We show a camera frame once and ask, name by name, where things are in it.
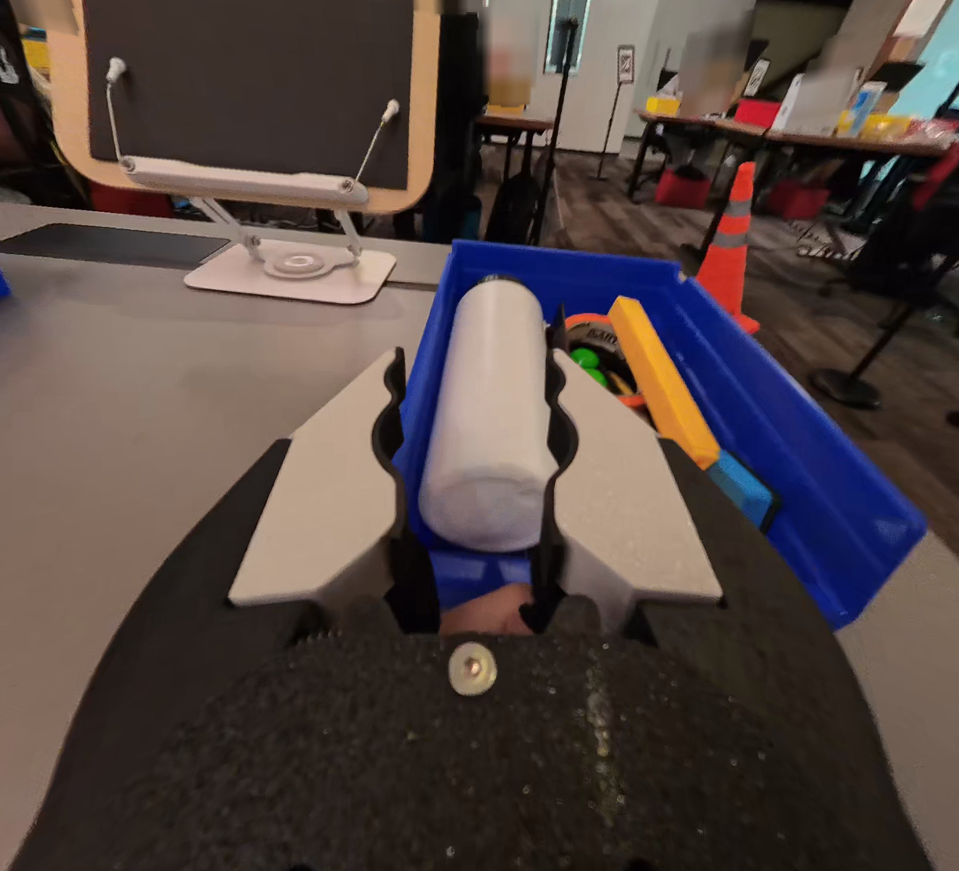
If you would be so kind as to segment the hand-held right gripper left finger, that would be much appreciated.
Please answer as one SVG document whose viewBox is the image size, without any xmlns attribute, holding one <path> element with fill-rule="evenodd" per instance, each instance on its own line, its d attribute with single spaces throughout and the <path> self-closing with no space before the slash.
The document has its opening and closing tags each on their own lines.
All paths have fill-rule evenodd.
<svg viewBox="0 0 959 871">
<path fill-rule="evenodd" d="M 404 442 L 401 348 L 383 353 L 290 437 L 228 592 L 231 605 L 309 602 L 339 621 L 385 599 L 402 630 L 432 634 L 440 608 L 394 457 Z"/>
</svg>

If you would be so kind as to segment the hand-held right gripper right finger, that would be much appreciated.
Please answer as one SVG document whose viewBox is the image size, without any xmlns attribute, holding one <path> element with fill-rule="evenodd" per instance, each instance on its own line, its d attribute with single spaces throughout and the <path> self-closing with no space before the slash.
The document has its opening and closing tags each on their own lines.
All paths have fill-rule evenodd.
<svg viewBox="0 0 959 871">
<path fill-rule="evenodd" d="M 664 439 L 560 349 L 546 352 L 545 402 L 556 470 L 529 553 L 527 625 L 545 631 L 575 596 L 593 602 L 606 634 L 624 630 L 646 603 L 720 604 L 723 589 Z"/>
</svg>

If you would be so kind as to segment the yellow block stick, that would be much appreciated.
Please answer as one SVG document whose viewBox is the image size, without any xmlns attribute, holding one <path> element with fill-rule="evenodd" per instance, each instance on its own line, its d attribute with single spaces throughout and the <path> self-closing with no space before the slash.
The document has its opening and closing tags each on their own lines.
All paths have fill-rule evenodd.
<svg viewBox="0 0 959 871">
<path fill-rule="evenodd" d="M 718 441 L 641 303 L 620 296 L 608 317 L 657 432 L 701 470 L 712 468 L 720 457 Z"/>
</svg>

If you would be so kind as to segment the white cylindrical container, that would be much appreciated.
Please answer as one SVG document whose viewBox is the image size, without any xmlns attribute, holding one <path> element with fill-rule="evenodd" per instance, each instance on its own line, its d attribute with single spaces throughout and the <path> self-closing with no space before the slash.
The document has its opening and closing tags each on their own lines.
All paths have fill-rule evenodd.
<svg viewBox="0 0 959 871">
<path fill-rule="evenodd" d="M 488 276 L 458 303 L 418 495 L 438 538 L 476 553 L 537 545 L 548 446 L 545 319 L 524 284 Z"/>
</svg>

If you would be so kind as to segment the person's right hand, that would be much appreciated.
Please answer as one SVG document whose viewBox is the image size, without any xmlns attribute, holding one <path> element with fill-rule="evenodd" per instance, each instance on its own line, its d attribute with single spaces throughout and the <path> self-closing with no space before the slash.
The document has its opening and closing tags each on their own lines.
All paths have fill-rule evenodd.
<svg viewBox="0 0 959 871">
<path fill-rule="evenodd" d="M 439 633 L 443 636 L 529 636 L 533 632 L 523 619 L 521 609 L 532 603 L 530 584 L 508 584 L 446 611 L 440 619 Z"/>
</svg>

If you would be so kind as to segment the orange tape roll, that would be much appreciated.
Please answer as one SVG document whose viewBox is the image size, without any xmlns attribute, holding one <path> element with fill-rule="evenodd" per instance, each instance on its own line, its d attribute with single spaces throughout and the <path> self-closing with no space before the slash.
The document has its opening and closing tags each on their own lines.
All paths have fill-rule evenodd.
<svg viewBox="0 0 959 871">
<path fill-rule="evenodd" d="M 586 346 L 595 350 L 601 360 L 608 388 L 622 404 L 633 410 L 646 408 L 646 402 L 628 361 L 620 347 L 616 332 L 607 315 L 580 313 L 566 318 L 570 351 Z"/>
</svg>

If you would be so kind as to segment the black round base stand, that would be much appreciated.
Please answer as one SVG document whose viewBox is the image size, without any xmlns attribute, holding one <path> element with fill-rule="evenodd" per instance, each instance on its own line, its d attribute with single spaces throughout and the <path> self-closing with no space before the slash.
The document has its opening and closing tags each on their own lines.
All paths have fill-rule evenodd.
<svg viewBox="0 0 959 871">
<path fill-rule="evenodd" d="M 941 324 L 957 341 L 957 295 L 936 292 L 931 303 L 916 306 L 893 302 L 877 324 L 877 334 L 858 361 L 847 368 L 815 368 L 809 373 L 810 385 L 828 399 L 851 409 L 876 410 L 882 407 L 881 390 L 866 379 L 866 374 L 909 322 L 919 319 Z"/>
</svg>

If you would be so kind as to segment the orange traffic cone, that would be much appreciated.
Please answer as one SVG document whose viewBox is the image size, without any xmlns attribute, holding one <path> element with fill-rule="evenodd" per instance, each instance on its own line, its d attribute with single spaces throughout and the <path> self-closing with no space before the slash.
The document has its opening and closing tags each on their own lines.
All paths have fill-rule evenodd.
<svg viewBox="0 0 959 871">
<path fill-rule="evenodd" d="M 696 275 L 700 287 L 750 336 L 760 330 L 760 324 L 742 312 L 755 169 L 752 161 L 737 168 L 713 240 Z"/>
</svg>

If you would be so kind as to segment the black backpack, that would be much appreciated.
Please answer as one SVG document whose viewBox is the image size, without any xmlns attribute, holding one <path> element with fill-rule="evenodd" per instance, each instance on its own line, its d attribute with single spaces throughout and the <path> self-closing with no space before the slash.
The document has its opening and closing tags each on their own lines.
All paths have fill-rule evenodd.
<svg viewBox="0 0 959 871">
<path fill-rule="evenodd" d="M 521 170 L 502 182 L 493 202 L 484 240 L 525 245 L 536 214 L 539 193 L 539 184 L 527 170 Z"/>
</svg>

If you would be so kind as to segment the red bag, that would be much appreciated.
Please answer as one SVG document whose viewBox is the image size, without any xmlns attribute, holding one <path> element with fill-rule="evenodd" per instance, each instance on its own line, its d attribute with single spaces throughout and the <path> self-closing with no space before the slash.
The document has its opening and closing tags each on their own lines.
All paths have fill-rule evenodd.
<svg viewBox="0 0 959 871">
<path fill-rule="evenodd" d="M 139 217 L 175 217 L 174 205 L 169 195 L 118 189 L 92 180 L 88 185 L 91 206 L 97 212 Z"/>
</svg>

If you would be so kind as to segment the black chair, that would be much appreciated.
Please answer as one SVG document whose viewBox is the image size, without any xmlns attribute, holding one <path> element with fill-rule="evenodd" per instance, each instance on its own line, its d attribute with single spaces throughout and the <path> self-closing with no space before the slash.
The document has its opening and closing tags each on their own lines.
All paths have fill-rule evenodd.
<svg viewBox="0 0 959 871">
<path fill-rule="evenodd" d="M 957 263 L 958 145 L 909 180 L 845 270 L 846 283 L 882 297 L 925 302 L 935 287 L 933 260 Z"/>
</svg>

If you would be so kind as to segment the wooden desk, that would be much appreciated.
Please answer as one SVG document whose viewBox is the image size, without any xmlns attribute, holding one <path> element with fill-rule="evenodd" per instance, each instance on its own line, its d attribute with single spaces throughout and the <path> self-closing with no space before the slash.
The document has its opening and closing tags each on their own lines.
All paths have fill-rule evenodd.
<svg viewBox="0 0 959 871">
<path fill-rule="evenodd" d="M 728 118 L 713 117 L 684 117 L 668 116 L 635 109 L 645 128 L 641 134 L 637 157 L 630 171 L 625 193 L 628 200 L 633 200 L 641 184 L 641 169 L 650 145 L 652 135 L 657 125 L 667 128 L 680 126 L 704 129 L 709 133 L 721 136 L 721 139 L 730 145 L 743 148 L 756 155 L 770 147 L 811 147 L 821 149 L 830 157 L 847 157 L 862 155 L 864 160 L 879 163 L 882 159 L 889 161 L 894 157 L 905 160 L 938 159 L 946 155 L 953 146 L 957 145 L 957 136 L 948 134 L 948 143 L 902 139 L 896 141 L 871 141 L 857 137 L 818 136 L 809 134 L 794 134 L 788 132 L 763 129 L 758 125 L 736 121 Z"/>
</svg>

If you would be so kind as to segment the small sign on pole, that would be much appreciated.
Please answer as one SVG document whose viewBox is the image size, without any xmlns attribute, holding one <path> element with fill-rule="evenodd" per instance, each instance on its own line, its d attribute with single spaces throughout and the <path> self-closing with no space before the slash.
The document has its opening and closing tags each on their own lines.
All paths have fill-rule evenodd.
<svg viewBox="0 0 959 871">
<path fill-rule="evenodd" d="M 617 46 L 617 85 L 611 106 L 609 118 L 607 121 L 606 133 L 604 136 L 602 150 L 598 158 L 594 179 L 603 181 L 606 156 L 610 146 L 610 139 L 617 115 L 617 107 L 622 90 L 627 86 L 635 84 L 636 73 L 636 47 L 634 45 Z"/>
</svg>

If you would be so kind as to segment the black wooden book stand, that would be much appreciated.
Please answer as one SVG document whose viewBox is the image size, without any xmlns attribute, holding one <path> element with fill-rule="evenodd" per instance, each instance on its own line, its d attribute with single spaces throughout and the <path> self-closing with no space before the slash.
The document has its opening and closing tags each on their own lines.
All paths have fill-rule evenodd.
<svg viewBox="0 0 959 871">
<path fill-rule="evenodd" d="M 69 0 L 54 134 L 102 186 L 187 198 L 231 245 L 187 288 L 340 306 L 397 263 L 354 217 L 433 175 L 441 0 Z"/>
</svg>

